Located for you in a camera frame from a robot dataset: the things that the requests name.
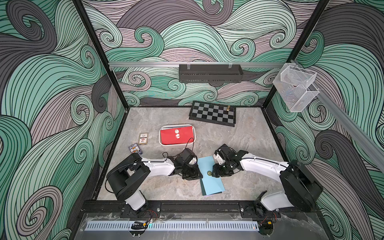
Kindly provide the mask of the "teal envelope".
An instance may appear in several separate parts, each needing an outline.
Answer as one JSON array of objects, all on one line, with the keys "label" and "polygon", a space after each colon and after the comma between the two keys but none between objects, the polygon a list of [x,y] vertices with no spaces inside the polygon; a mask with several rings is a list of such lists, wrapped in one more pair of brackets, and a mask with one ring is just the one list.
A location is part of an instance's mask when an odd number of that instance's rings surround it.
[{"label": "teal envelope", "polygon": [[214,178],[211,176],[213,165],[215,161],[213,156],[203,157],[198,159],[198,166],[203,178],[200,181],[203,182],[207,195],[220,194],[225,191],[221,178]]}]

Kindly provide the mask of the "red envelope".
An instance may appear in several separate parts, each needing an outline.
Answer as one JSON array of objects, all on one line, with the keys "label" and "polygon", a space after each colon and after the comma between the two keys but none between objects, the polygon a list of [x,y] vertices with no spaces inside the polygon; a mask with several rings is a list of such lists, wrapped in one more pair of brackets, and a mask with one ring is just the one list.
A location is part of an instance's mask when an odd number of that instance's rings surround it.
[{"label": "red envelope", "polygon": [[189,144],[195,140],[194,128],[187,126],[162,129],[160,139],[160,143],[165,146]]}]

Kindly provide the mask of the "dark green envelope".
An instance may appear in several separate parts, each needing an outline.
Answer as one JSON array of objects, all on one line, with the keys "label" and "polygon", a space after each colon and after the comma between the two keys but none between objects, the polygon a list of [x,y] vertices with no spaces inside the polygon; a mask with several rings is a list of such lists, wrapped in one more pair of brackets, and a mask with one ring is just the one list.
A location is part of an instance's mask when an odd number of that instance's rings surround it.
[{"label": "dark green envelope", "polygon": [[207,193],[206,193],[206,190],[205,190],[205,187],[204,187],[204,184],[203,184],[202,181],[200,181],[200,185],[201,185],[202,195],[203,195],[203,196],[206,196]]}]

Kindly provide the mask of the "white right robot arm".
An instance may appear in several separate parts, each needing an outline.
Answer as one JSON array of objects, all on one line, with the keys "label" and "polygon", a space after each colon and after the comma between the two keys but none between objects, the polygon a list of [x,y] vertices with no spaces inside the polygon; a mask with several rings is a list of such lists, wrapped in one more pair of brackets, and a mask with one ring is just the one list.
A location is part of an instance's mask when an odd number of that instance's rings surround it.
[{"label": "white right robot arm", "polygon": [[279,182],[281,189],[263,191],[254,201],[255,211],[266,212],[295,207],[302,212],[316,208],[316,201],[323,192],[323,186],[315,176],[300,162],[278,162],[265,159],[247,151],[236,152],[222,145],[214,153],[217,163],[212,176],[230,177],[235,171],[254,172]]}]

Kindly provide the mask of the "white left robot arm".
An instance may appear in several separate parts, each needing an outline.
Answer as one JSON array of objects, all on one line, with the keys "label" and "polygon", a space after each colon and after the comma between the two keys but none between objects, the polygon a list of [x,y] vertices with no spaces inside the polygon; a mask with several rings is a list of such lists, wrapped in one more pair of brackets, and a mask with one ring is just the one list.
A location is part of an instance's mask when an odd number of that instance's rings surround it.
[{"label": "white left robot arm", "polygon": [[148,200],[139,190],[150,177],[181,176],[187,181],[203,178],[198,158],[190,149],[184,149],[176,156],[163,153],[162,159],[150,160],[133,153],[107,173],[106,182],[118,201],[123,201],[135,212],[149,209]]}]

